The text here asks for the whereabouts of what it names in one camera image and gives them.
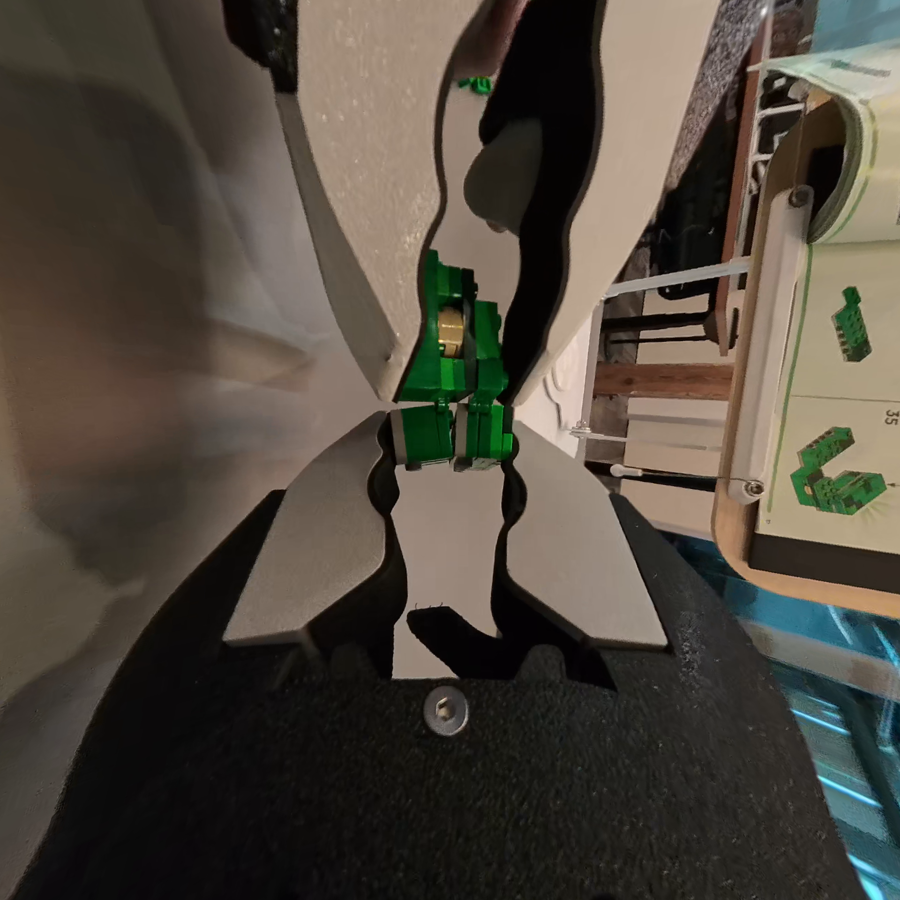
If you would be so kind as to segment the wooden book stand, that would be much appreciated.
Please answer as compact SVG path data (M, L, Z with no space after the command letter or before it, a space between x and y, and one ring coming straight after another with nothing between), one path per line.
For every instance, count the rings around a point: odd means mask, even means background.
M800 563L799 576L750 568L750 547L758 516L757 500L743 504L742 500L746 497L742 480L732 480L730 477L736 454L738 425L746 419L743 394L769 209L776 194L794 187L795 179L805 173L812 151L841 142L843 132L841 113L834 101L817 107L801 118L781 141L769 163L756 200L753 230L748 231L747 238L739 244L739 248L750 248L750 268L743 296L725 437L715 488L712 533L714 543L726 562L759 588L801 600L897 618L898 563L882 561L879 555L872 556L875 574L863 576L862 586L849 584L845 575L838 574L838 562L862 562L861 551L842 551L838 548L816 550L809 542L792 539L784 542L786 550L781 557L786 562L795 560Z

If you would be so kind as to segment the clear plastic strut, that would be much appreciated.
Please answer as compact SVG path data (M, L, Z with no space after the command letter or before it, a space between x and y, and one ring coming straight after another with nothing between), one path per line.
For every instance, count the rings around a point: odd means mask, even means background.
M750 257L740 256L724 263L701 266L676 273L626 280L611 285L603 295L603 300L609 300L625 293L656 290L660 287L670 287L672 285L692 284L726 276L739 276L747 273L749 269Z
M568 434L580 440L626 444L652 444L698 451L720 452L725 438L724 424L703 420L631 419L625 435L609 435L589 427L574 427Z

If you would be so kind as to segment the green toy brick model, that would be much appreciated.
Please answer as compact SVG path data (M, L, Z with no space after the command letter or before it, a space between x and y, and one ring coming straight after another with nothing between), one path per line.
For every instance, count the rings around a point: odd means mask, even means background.
M501 358L498 305L478 298L471 269L424 264L424 332L390 413L397 465L450 464L486 470L513 452L512 412L499 401L509 384Z

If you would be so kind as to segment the brick instruction booklet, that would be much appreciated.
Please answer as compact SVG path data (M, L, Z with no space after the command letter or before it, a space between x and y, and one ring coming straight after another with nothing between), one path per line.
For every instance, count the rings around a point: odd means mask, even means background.
M782 365L764 536L898 555L898 39L774 69L827 95L795 179L814 193Z

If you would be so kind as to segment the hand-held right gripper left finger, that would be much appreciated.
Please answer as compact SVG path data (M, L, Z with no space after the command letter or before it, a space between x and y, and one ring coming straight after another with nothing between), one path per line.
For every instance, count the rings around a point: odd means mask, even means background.
M356 644L392 657L408 579L390 416L376 412L285 492L223 635L231 646Z

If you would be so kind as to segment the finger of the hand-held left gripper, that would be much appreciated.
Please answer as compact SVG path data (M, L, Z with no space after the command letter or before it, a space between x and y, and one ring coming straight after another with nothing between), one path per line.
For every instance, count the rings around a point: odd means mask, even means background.
M528 397L653 217L718 2L528 2L479 123L470 211L518 240L503 327Z
M297 4L297 89L276 106L330 307L385 402L421 343L421 276L446 208L452 59L487 5Z

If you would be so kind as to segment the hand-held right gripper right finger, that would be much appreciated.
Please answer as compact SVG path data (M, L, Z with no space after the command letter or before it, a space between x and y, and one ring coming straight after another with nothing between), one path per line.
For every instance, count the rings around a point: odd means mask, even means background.
M551 625L576 642L668 645L606 487L525 424L504 475L491 613L501 631Z

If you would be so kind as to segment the teal translucent panel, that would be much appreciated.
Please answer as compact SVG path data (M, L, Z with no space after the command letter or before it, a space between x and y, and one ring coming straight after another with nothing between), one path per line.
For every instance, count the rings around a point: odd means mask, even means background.
M867 897L898 898L898 620L764 591L712 542L664 536L770 660Z

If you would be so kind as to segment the brown wooden board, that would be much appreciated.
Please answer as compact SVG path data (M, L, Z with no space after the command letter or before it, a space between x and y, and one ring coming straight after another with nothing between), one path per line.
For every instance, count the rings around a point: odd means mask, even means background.
M731 364L598 363L592 396L726 401L734 370Z

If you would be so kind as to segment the black office chair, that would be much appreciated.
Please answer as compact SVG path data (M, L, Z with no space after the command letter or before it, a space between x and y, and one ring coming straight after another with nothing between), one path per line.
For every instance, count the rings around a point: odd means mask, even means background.
M729 171L714 174L696 165L689 167L679 186L664 199L647 236L642 239L641 245L649 249L649 276L723 263L731 184ZM716 295L721 280L644 291L654 292L669 302L703 296L706 307L693 313L642 313L613 318L601 330L604 348L662 343L663 338L642 339L640 333L694 326L702 327L703 335L692 337L692 341L706 340L720 345Z

